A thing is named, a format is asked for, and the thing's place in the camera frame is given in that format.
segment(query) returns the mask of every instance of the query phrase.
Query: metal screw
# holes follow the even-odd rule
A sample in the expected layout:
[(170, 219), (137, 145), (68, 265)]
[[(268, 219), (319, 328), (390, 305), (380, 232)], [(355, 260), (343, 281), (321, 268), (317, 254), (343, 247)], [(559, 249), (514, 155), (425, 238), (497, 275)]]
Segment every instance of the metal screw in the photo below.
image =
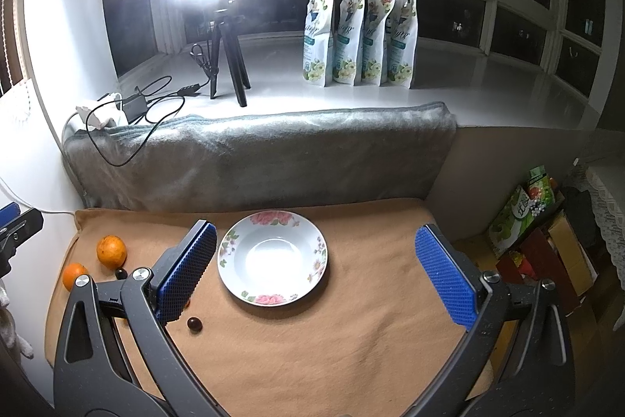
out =
[(541, 283), (541, 285), (543, 286), (545, 290), (555, 289), (555, 283), (551, 281), (550, 279), (543, 279), (543, 282)]
[(143, 281), (144, 279), (147, 279), (149, 275), (150, 271), (142, 267), (132, 273), (132, 278), (136, 281)]
[(76, 286), (85, 286), (89, 282), (89, 276), (83, 274), (76, 278)]
[(501, 281), (501, 276), (496, 270), (487, 270), (484, 273), (484, 279), (488, 283), (498, 283), (499, 281)]

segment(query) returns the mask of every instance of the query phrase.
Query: orange fruit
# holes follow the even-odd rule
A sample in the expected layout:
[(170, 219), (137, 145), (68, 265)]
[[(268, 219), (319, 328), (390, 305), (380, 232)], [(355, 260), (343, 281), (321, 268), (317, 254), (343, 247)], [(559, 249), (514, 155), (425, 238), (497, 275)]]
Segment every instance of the orange fruit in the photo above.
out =
[(126, 244), (117, 236), (106, 236), (100, 239), (96, 251), (98, 260), (107, 269), (119, 269), (126, 261)]
[(89, 271), (82, 264), (70, 264), (63, 269), (63, 286), (68, 290), (68, 292), (70, 292), (74, 286), (76, 278), (78, 276), (82, 276), (83, 274), (89, 274)]

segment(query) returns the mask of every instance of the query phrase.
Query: plate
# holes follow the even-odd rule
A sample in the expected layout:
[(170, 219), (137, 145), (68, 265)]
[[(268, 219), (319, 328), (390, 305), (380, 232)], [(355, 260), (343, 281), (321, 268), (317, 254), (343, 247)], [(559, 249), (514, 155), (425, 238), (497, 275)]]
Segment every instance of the plate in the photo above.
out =
[(310, 292), (327, 265), (327, 245), (305, 217), (262, 211), (243, 218), (218, 249), (221, 281), (255, 306), (283, 306)]

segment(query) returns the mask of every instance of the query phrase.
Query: blue gripper pad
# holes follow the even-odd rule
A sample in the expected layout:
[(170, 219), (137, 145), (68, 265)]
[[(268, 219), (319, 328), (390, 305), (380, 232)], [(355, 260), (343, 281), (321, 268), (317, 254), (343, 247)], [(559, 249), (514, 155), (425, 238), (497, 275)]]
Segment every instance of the blue gripper pad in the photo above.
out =
[(15, 202), (0, 209), (0, 228), (20, 217), (20, 214), (20, 206), (18, 206)]
[(217, 250), (217, 230), (207, 223), (171, 269), (156, 294), (156, 319), (165, 325), (180, 318)]
[(471, 329), (477, 319), (476, 294), (447, 255), (443, 243), (424, 226), (417, 230), (414, 251), (451, 319), (458, 325), (464, 325), (467, 330)]

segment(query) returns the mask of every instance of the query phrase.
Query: tan tablecloth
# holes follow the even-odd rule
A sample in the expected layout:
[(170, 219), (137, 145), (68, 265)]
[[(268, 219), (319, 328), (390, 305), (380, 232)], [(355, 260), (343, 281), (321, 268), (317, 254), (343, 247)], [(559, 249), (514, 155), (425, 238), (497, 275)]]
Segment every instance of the tan tablecloth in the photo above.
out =
[[(427, 387), (464, 333), (448, 316), (414, 254), (414, 234), (432, 216), (419, 200), (294, 209), (326, 238), (329, 264), (317, 288), (280, 308), (249, 306), (229, 294), (211, 261), (182, 318), (168, 331), (186, 361), (233, 417), (400, 415)], [(78, 234), (65, 263), (96, 281), (114, 279), (96, 244), (117, 235), (130, 273), (151, 266), (198, 218), (225, 235), (247, 212), (148, 214), (91, 209), (76, 214)], [(59, 279), (46, 324), (55, 346), (68, 292)], [(204, 323), (192, 335), (186, 321)], [(145, 390), (159, 394), (122, 320), (121, 336)], [(488, 365), (476, 391), (492, 381)]]

